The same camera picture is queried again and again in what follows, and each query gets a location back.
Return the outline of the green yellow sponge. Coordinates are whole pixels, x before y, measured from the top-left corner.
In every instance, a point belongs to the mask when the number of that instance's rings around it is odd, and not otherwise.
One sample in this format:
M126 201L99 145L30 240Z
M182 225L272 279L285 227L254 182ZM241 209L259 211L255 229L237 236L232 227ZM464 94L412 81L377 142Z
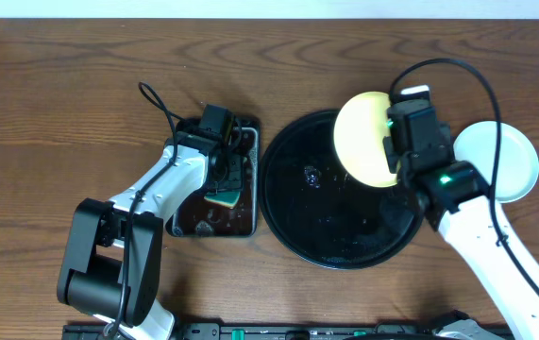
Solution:
M239 191L228 191L219 193L207 193L204 195L204 199L209 203L216 204L228 209L233 209L239 199L241 193Z

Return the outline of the yellow plate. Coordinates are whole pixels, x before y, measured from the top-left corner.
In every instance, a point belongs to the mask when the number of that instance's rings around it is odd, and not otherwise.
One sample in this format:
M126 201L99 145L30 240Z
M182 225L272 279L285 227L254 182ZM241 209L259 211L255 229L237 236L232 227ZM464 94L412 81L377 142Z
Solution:
M395 186L383 145L390 136L387 125L389 96L382 92L360 93L349 99L337 114L333 142L337 158L356 181L373 187Z

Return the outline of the pale green plate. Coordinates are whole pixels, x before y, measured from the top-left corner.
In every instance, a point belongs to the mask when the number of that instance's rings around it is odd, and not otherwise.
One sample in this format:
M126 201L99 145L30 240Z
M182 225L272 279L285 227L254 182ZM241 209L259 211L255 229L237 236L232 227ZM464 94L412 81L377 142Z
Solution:
M472 163L491 183L495 160L497 123L483 121L465 128L454 141L458 161ZM515 202L527 195L539 177L539 159L530 140L518 129L501 124L496 200Z

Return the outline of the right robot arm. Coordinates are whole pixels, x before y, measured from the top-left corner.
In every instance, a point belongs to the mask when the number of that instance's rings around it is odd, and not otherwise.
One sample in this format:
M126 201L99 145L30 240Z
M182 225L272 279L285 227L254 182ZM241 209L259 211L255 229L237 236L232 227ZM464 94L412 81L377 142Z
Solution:
M448 124L427 99L391 105L383 144L391 170L431 227L464 259L517 339L539 339L539 264L490 196L492 184L454 157Z

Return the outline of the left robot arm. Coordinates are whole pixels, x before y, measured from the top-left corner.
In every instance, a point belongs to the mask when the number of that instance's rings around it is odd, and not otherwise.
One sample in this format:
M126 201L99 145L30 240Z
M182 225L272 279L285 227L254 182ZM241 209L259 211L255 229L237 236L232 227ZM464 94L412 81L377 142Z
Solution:
M174 315L157 299L162 237L247 237L257 227L259 133L228 145L180 133L136 183L73 216L57 295L105 322L101 339L168 339Z

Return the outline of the black rectangular water tray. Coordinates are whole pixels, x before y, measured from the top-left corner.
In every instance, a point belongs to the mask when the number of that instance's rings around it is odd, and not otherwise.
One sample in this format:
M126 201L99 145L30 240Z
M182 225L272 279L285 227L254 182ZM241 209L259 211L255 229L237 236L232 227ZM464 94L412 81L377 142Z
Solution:
M248 237L257 227L257 184L261 127L258 119L243 117L232 130L231 137L240 138L237 153L244 161L244 188L233 209L209 203L206 190L189 195L175 214L165 223L174 237Z

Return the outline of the black round serving tray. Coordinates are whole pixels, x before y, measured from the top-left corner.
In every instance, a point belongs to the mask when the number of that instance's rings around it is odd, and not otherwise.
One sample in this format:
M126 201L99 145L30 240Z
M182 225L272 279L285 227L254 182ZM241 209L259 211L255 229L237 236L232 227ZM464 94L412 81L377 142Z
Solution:
M362 269L393 258L423 218L398 187L372 188L345 171L332 140L337 113L308 114L275 137L261 160L258 198L293 253L326 268Z

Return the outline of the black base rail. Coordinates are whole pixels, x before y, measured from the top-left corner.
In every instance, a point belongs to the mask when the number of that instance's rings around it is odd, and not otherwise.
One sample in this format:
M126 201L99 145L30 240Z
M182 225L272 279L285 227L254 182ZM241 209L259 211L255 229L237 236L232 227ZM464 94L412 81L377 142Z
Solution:
M170 340L286 340L286 339L347 339L354 336L379 334L390 336L444 335L455 339L513 339L507 328L481 328L471 319L459 320L439 331L411 324L382 323L370 327L303 327L303 326L221 326L216 323L189 323L176 326Z

